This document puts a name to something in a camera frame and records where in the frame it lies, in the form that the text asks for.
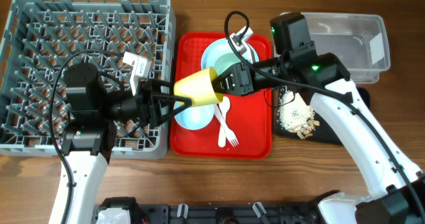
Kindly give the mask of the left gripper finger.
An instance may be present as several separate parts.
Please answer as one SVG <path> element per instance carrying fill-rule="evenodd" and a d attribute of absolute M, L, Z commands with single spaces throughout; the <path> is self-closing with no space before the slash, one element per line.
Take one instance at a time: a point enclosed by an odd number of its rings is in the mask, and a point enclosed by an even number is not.
<path fill-rule="evenodd" d="M 170 121 L 192 105 L 192 100 L 190 98 L 171 94 L 153 94 L 152 102 L 153 126 L 160 126 Z"/>
<path fill-rule="evenodd" d="M 173 84 L 166 80 L 149 79 L 147 82 L 153 91 L 161 91 L 162 87 L 167 88 L 168 91 L 173 88 Z"/>

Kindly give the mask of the yellow plastic cup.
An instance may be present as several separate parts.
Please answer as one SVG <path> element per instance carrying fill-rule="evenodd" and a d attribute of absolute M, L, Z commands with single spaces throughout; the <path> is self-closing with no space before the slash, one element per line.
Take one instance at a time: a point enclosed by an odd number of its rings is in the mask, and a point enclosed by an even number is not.
<path fill-rule="evenodd" d="M 174 95 L 190 98 L 192 107 L 221 103 L 224 96 L 216 93 L 212 84 L 217 77 L 213 67 L 200 70 L 177 81 L 173 88 Z"/>

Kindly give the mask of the food scraps rice and nuts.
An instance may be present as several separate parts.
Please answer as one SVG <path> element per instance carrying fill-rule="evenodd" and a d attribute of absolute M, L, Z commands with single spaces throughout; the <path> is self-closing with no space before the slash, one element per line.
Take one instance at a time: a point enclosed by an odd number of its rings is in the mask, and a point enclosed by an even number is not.
<path fill-rule="evenodd" d="M 300 139 L 305 140 L 311 132 L 320 126 L 315 120 L 315 112 L 307 105 L 300 94 L 294 93 L 286 86 L 281 87 L 278 98 L 277 114 L 284 128 L 291 133 L 296 133 Z"/>

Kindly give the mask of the light green bowl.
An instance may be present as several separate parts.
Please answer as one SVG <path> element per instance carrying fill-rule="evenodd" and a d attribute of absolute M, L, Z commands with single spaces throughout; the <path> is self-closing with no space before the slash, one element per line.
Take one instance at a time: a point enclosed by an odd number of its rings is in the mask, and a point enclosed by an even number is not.
<path fill-rule="evenodd" d="M 213 67 L 218 75 L 221 75 L 225 70 L 235 63 L 239 63 L 240 59 L 234 53 L 226 53 L 220 56 L 214 63 Z"/>
<path fill-rule="evenodd" d="M 214 116 L 214 106 L 196 106 L 185 109 L 174 119 L 180 127 L 186 130 L 200 130 L 208 126 Z"/>

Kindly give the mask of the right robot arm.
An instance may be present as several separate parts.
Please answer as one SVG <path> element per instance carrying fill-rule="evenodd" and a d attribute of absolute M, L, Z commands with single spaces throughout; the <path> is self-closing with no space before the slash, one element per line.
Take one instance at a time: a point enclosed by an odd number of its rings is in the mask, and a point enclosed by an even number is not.
<path fill-rule="evenodd" d="M 367 185 L 366 196 L 330 191 L 310 202 L 312 223 L 423 223 L 424 172 L 403 154 L 363 102 L 350 72 L 332 53 L 319 55 L 305 17 L 270 21 L 277 57 L 245 58 L 212 82 L 215 92 L 246 96 L 287 86 L 334 131 Z"/>

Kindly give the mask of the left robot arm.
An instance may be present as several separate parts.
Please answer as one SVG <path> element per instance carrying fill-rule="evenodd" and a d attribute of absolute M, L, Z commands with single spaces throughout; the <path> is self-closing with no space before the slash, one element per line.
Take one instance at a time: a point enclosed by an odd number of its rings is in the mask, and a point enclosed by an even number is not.
<path fill-rule="evenodd" d="M 115 144 L 116 121 L 136 119 L 139 125 L 160 126 L 189 108 L 190 98 L 162 92 L 164 80 L 142 80 L 136 70 L 130 89 L 107 92 L 104 72 L 82 62 L 64 73 L 73 121 L 62 133 L 56 151 L 62 162 L 50 223 L 89 223 L 98 189 Z"/>

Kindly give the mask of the grey dishwasher rack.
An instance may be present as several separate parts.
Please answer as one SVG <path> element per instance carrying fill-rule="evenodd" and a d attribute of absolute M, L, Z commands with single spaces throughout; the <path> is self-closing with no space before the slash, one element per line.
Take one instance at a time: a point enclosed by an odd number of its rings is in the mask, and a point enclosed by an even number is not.
<path fill-rule="evenodd" d="M 1 37 L 1 154 L 55 155 L 52 138 L 71 117 L 64 64 L 93 64 L 112 92 L 129 86 L 129 51 L 170 81 L 175 23 L 171 0 L 13 0 Z"/>

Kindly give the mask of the white plastic spoon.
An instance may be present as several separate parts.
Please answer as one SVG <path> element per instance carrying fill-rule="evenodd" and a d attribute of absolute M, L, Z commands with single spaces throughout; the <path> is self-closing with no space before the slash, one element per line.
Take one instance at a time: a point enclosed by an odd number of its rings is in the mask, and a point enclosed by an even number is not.
<path fill-rule="evenodd" d="M 230 110 L 230 100 L 227 96 L 223 97 L 223 101 L 218 105 L 218 108 L 220 109 L 220 112 L 222 114 L 224 121 L 226 121 L 227 112 Z M 225 145 L 226 145 L 225 131 L 224 131 L 224 128 L 221 126 L 218 133 L 218 146 L 220 148 L 223 148 L 225 147 Z"/>

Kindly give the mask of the light blue plate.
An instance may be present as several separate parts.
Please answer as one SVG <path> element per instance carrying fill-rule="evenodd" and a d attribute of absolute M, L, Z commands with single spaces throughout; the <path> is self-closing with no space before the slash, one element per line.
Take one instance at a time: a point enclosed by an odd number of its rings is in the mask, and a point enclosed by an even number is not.
<path fill-rule="evenodd" d="M 233 53 L 225 38 L 210 44 L 204 51 L 201 59 L 201 69 L 213 67 L 215 61 L 226 53 Z"/>

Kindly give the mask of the red serving tray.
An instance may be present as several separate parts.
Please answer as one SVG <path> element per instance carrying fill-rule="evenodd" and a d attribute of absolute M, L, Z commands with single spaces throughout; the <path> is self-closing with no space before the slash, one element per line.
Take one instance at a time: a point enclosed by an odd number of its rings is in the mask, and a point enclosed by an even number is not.
<path fill-rule="evenodd" d="M 192 32 L 182 36 L 178 45 L 175 80 L 201 70 L 201 57 L 213 42 L 223 39 L 222 33 Z M 172 119 L 169 143 L 182 156 L 258 160 L 272 149 L 272 101 L 270 91 L 245 97 L 230 96 L 226 115 L 228 127 L 236 134 L 239 145 L 218 146 L 219 121 L 213 116 L 210 124 L 200 130 L 186 130 Z"/>

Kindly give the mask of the white plastic fork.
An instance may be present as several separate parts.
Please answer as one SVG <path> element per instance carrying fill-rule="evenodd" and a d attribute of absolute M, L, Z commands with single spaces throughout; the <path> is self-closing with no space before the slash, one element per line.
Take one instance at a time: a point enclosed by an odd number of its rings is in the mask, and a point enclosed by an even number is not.
<path fill-rule="evenodd" d="M 228 127 L 224 116 L 230 110 L 230 102 L 224 99 L 220 104 L 214 106 L 214 116 L 220 123 L 220 130 L 218 135 L 218 146 L 220 148 L 225 147 L 226 140 L 231 144 L 232 147 L 239 145 L 236 134 Z"/>

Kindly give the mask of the black tray bin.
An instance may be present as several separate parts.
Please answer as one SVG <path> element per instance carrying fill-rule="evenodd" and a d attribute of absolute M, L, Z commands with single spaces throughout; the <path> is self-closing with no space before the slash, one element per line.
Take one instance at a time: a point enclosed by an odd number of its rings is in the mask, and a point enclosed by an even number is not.
<path fill-rule="evenodd" d="M 359 92 L 361 99 L 366 104 L 367 108 L 371 107 L 371 96 L 365 88 L 357 87 L 357 91 Z M 330 125 L 319 115 L 315 115 L 315 120 L 319 121 L 320 126 L 314 129 L 311 132 L 311 136 L 307 137 L 307 141 L 312 142 L 322 142 L 328 144 L 335 144 L 341 146 L 342 143 L 340 139 L 337 137 L 336 133 L 331 129 Z M 277 135 L 285 136 L 287 138 L 299 139 L 299 136 L 296 133 L 291 133 L 286 130 L 283 124 L 280 121 L 280 114 L 276 115 L 276 129 Z"/>

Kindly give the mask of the clear plastic bin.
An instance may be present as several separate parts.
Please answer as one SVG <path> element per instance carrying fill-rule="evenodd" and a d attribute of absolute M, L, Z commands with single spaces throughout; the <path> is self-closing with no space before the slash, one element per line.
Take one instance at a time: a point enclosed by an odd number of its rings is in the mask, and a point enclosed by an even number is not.
<path fill-rule="evenodd" d="M 318 55 L 334 54 L 356 83 L 376 83 L 390 68 L 383 18 L 356 13 L 302 12 Z"/>

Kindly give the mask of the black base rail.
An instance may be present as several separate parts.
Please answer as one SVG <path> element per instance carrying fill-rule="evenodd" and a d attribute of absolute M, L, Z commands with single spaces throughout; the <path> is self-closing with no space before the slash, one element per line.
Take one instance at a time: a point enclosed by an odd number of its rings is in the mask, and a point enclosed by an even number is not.
<path fill-rule="evenodd" d="M 310 202 L 266 205 L 187 205 L 139 204 L 134 197 L 113 197 L 95 206 L 92 223 L 320 223 L 318 211 Z"/>

